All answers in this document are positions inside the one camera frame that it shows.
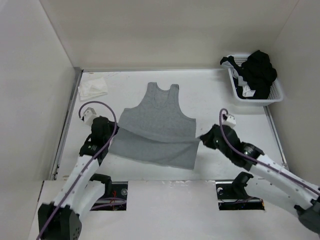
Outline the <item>grey tank top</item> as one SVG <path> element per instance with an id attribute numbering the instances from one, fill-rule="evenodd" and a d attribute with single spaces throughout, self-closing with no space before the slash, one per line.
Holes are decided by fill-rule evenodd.
<path id="1" fill-rule="evenodd" d="M 141 102 L 123 110 L 109 151 L 139 162 L 193 170 L 200 139 L 196 119 L 181 111 L 179 91 L 178 84 L 162 90 L 148 83 Z"/>

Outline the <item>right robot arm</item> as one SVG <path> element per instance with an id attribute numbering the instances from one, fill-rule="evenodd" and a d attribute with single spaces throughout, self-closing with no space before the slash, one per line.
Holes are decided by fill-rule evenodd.
<path id="1" fill-rule="evenodd" d="M 232 185 L 238 198 L 256 197 L 298 218 L 310 231 L 320 232 L 320 187 L 277 164 L 260 148 L 242 142 L 227 125 L 214 124 L 201 135 L 203 145 L 219 150 L 234 165 L 244 169 Z"/>

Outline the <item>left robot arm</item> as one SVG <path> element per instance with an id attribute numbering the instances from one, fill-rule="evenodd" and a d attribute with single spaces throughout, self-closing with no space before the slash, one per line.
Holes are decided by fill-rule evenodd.
<path id="1" fill-rule="evenodd" d="M 38 209 L 38 240 L 77 240 L 84 217 L 95 202 L 108 199 L 112 186 L 92 177 L 108 153 L 111 139 L 118 131 L 116 121 L 96 117 L 91 133 L 80 149 L 75 167 L 60 192 Z"/>

